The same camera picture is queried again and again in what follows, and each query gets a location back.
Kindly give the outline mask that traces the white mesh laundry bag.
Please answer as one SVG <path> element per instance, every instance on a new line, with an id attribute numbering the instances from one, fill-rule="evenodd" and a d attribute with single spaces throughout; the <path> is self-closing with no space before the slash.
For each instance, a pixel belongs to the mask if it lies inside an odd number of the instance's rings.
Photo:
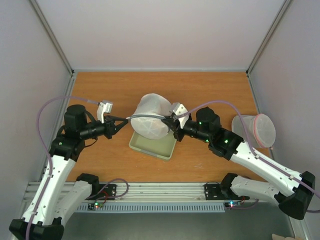
<path id="1" fill-rule="evenodd" d="M 133 130 L 144 138 L 158 140 L 164 138 L 170 131 L 162 120 L 170 116 L 172 104 L 156 93 L 144 95 L 129 117 Z"/>

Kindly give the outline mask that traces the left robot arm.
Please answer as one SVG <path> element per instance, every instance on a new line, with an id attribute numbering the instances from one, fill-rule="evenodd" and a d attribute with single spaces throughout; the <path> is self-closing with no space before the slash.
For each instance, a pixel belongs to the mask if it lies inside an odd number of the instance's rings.
<path id="1" fill-rule="evenodd" d="M 105 136 L 111 139 L 128 120 L 110 113 L 112 104 L 101 102 L 95 119 L 83 105 L 75 104 L 64 113 L 64 125 L 51 143 L 48 165 L 29 207 L 21 218 L 11 221 L 9 231 L 18 240 L 60 240 L 65 225 L 86 199 L 101 193 L 99 178 L 82 173 L 72 189 L 60 198 L 66 179 L 75 166 L 85 141 Z"/>

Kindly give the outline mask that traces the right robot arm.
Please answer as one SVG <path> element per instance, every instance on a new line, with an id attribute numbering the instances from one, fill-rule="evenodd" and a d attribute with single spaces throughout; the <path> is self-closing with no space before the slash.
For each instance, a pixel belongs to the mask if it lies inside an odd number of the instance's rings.
<path id="1" fill-rule="evenodd" d="M 174 110 L 162 122 L 173 131 L 174 138 L 184 136 L 201 140 L 218 157 L 239 164 L 259 175 L 257 181 L 228 173 L 220 183 L 225 198 L 249 197 L 275 204 L 287 216 L 303 220 L 315 195 L 316 177 L 285 167 L 251 147 L 236 133 L 221 126 L 220 117 L 209 107 L 196 112 L 196 120 L 184 110 Z"/>

